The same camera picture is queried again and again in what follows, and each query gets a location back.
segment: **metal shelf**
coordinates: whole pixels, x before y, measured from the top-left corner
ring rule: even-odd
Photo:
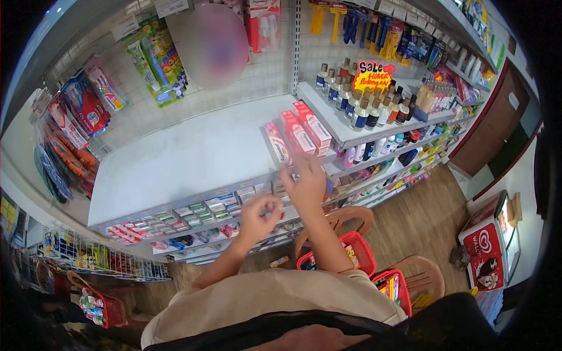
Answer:
[[[453,1],[406,0],[406,2],[437,19],[440,24],[439,29],[442,32],[455,39],[456,42],[466,44],[474,51],[476,56],[479,56],[497,74],[496,65],[488,54],[484,41]]]
[[[422,82],[417,79],[396,78],[396,85],[404,88],[404,96],[410,96],[418,92]],[[419,129],[428,125],[444,122],[455,116],[451,111],[441,111],[431,113],[427,122],[418,121],[412,118],[402,125],[392,124],[383,127],[375,127],[374,130],[363,129],[354,131],[350,128],[350,120],[345,117],[342,111],[336,109],[335,105],[329,104],[325,96],[321,95],[317,89],[309,82],[300,82],[297,86],[297,98],[302,99],[316,114],[324,127],[331,133],[332,140],[342,148],[350,148],[363,143],[386,138],[387,136],[405,133],[414,129]]]
[[[99,166],[88,228],[103,231],[276,179],[261,127],[295,101],[284,94],[212,111],[112,152]],[[321,163],[335,158],[330,149]]]

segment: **white shelf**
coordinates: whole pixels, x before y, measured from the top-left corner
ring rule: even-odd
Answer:
[[[212,111],[112,152],[99,166],[88,227],[102,231],[275,179],[261,127],[295,101],[285,94]],[[335,156],[330,149],[322,162]]]
[[[409,97],[418,92],[422,82],[417,79],[395,78],[396,86],[403,87],[403,96]],[[297,97],[302,99],[316,114],[318,119],[331,133],[332,139],[342,148],[350,148],[363,143],[386,138],[387,136],[405,133],[410,130],[419,129],[428,125],[444,122],[455,116],[452,111],[441,111],[429,114],[427,122],[412,118],[402,125],[392,124],[375,127],[374,130],[364,129],[354,131],[350,128],[350,120],[342,111],[336,109],[335,105],[329,104],[324,95],[314,88],[309,82],[300,82],[297,86]]]

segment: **toothpaste tube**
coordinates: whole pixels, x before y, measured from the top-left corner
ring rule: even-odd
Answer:
[[[277,127],[275,127],[275,124],[273,124],[273,122],[266,123],[265,132],[268,135],[269,142],[273,147],[279,163],[287,163],[290,165],[291,155],[289,154],[289,150],[287,149],[285,141],[281,138]]]

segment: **red toothpaste box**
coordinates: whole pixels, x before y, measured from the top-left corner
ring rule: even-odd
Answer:
[[[285,125],[287,138],[296,152],[314,155],[316,146],[306,134],[305,129],[298,123],[291,111],[281,112],[281,119]]]

